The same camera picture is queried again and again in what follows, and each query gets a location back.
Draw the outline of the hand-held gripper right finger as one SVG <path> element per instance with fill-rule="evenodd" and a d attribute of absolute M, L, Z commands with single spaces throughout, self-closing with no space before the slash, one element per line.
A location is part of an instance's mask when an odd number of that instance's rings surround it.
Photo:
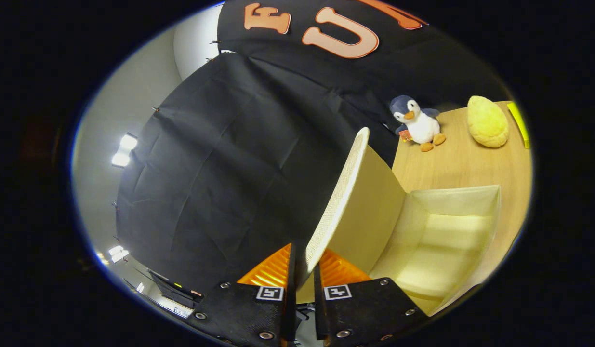
<path fill-rule="evenodd" d="M 389 347 L 429 316 L 391 278 L 372 279 L 325 250 L 314 275 L 316 334 L 326 347 Z"/>

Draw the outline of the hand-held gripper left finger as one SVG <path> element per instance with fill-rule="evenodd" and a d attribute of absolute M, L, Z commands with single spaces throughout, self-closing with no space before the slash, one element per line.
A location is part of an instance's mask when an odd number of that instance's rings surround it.
<path fill-rule="evenodd" d="M 289 243 L 238 281 L 220 282 L 188 316 L 189 327 L 232 347 L 292 347 L 295 262 Z"/>

